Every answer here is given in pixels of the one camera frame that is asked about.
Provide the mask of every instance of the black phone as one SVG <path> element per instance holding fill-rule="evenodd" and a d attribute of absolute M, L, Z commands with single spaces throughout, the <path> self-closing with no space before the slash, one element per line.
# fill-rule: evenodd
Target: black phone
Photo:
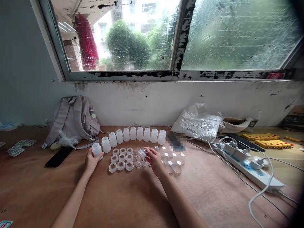
<path fill-rule="evenodd" d="M 45 167 L 58 167 L 65 158 L 72 152 L 72 147 L 61 147 L 61 149 L 45 164 Z"/>

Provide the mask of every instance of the ceiling light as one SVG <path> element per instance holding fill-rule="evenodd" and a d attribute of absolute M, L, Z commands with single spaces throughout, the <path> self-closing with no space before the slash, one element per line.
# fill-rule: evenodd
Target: ceiling light
<path fill-rule="evenodd" d="M 64 23 L 76 32 L 76 30 L 75 30 L 71 25 L 69 25 L 69 24 L 66 23 L 66 22 L 64 22 Z"/>
<path fill-rule="evenodd" d="M 63 31 L 67 32 L 64 28 L 62 28 L 60 25 L 58 25 L 59 28 L 61 28 Z"/>
<path fill-rule="evenodd" d="M 63 27 L 65 27 L 67 30 L 69 30 L 70 32 L 72 31 L 71 29 L 69 29 L 67 26 L 65 26 L 64 24 L 62 24 L 61 22 L 58 22 L 59 24 L 61 24 Z"/>

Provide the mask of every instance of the gray backpack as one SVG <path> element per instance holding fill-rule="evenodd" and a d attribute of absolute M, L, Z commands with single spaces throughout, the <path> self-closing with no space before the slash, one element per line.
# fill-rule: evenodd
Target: gray backpack
<path fill-rule="evenodd" d="M 49 134 L 42 148 L 45 149 L 59 140 L 59 131 L 62 130 L 67 137 L 79 136 L 87 139 L 89 145 L 79 147 L 83 149 L 99 142 L 96 138 L 100 125 L 96 118 L 92 118 L 90 110 L 93 109 L 89 100 L 83 96 L 61 98 L 55 109 L 53 120 L 48 123 Z"/>

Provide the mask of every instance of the white power strip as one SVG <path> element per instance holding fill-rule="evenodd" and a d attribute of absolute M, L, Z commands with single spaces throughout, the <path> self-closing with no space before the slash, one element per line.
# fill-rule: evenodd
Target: white power strip
<path fill-rule="evenodd" d="M 245 160 L 243 163 L 235 160 L 230 154 L 223 152 L 222 149 L 218 149 L 219 144 L 213 143 L 213 149 L 218 152 L 220 155 L 225 156 L 227 160 L 234 165 L 238 170 L 240 170 L 244 175 L 246 175 L 251 181 L 253 181 L 256 185 L 258 185 L 261 189 L 264 189 L 269 181 L 270 175 L 262 169 L 254 170 L 249 164 L 249 160 Z M 267 192 L 273 192 L 274 190 L 278 190 L 283 188 L 284 184 L 278 181 L 276 178 L 272 178 L 270 185 L 267 189 Z"/>

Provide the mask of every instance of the person's right hand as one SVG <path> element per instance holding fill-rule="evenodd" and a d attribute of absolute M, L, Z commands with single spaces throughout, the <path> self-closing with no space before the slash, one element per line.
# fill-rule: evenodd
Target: person's right hand
<path fill-rule="evenodd" d="M 161 174 L 166 172 L 162 164 L 161 155 L 151 147 L 144 147 L 144 149 L 148 156 L 145 158 L 145 161 L 150 163 L 154 174 L 159 178 Z"/>

